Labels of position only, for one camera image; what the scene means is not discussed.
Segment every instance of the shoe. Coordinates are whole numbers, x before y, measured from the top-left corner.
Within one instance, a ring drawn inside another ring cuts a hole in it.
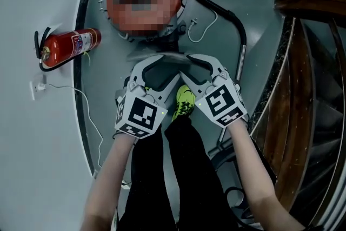
[[[195,105],[196,96],[187,85],[179,88],[177,93],[177,106],[172,117],[172,121],[178,116],[190,116]]]

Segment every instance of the fire extinguisher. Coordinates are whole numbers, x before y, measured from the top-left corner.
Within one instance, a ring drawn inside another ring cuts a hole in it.
[[[41,43],[38,43],[38,32],[35,32],[36,56],[42,71],[52,71],[70,62],[84,52],[97,47],[101,42],[101,33],[95,28],[86,28],[72,32],[50,35],[47,27]]]

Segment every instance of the floor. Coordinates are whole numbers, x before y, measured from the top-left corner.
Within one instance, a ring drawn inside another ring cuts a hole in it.
[[[263,87],[274,61],[275,53],[280,40],[283,18],[273,11],[274,0],[213,0],[222,7],[233,11],[245,26],[248,38],[248,48],[245,57],[243,76],[241,79],[242,96],[249,114],[252,114],[260,99]],[[201,6],[195,0],[189,0],[184,14],[187,24],[192,18],[198,18],[198,25],[192,30],[192,37],[199,38],[204,28],[214,19],[214,14]],[[95,27],[102,33],[102,44],[90,53],[91,63],[83,57],[82,83],[83,90],[89,98],[90,114],[104,137],[101,145],[101,162],[105,160],[113,143],[116,104],[115,91],[122,88],[124,79],[134,66],[127,62],[126,57],[136,49],[136,43],[129,43],[121,39],[114,28],[108,23],[99,11],[98,0],[89,0],[86,13],[86,27]],[[217,57],[230,75],[234,76],[239,52],[239,37],[235,27],[220,18],[207,31],[204,39],[197,44],[191,43],[187,35],[179,41],[181,50],[196,52]],[[162,77],[169,72],[160,71]],[[191,116],[193,125],[202,136],[206,151],[212,149],[221,129],[209,122],[207,118],[196,109]],[[165,129],[171,121],[168,115],[163,122]],[[85,120],[88,132],[88,141],[92,160],[98,169],[99,137],[92,125]],[[167,191],[174,216],[178,219],[179,197],[178,186],[172,168],[168,143],[164,140],[164,169]],[[129,180],[129,170],[125,173],[125,180]],[[223,187],[240,186],[235,168],[219,171]],[[122,214],[128,191],[122,190],[119,212]],[[236,202],[239,195],[234,195],[230,202]]]

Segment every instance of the person's leg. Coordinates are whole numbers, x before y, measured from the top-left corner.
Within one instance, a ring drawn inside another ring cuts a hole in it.
[[[117,230],[175,231],[164,183],[161,128],[136,143],[132,152],[131,180],[125,213]]]
[[[179,92],[177,106],[185,99],[190,102],[190,105],[185,104],[185,108],[192,109],[194,97],[179,97]],[[180,188],[178,227],[182,231],[235,230],[237,223],[231,215],[220,180],[205,153],[199,133],[191,125],[191,109],[187,113],[178,110],[173,116],[172,124],[165,131]]]

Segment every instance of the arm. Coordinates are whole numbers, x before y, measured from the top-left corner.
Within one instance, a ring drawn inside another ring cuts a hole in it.
[[[304,230],[278,201],[272,181],[242,120],[228,126],[243,188],[256,220],[267,231]]]
[[[110,230],[125,166],[135,138],[118,134],[89,193],[81,231]]]

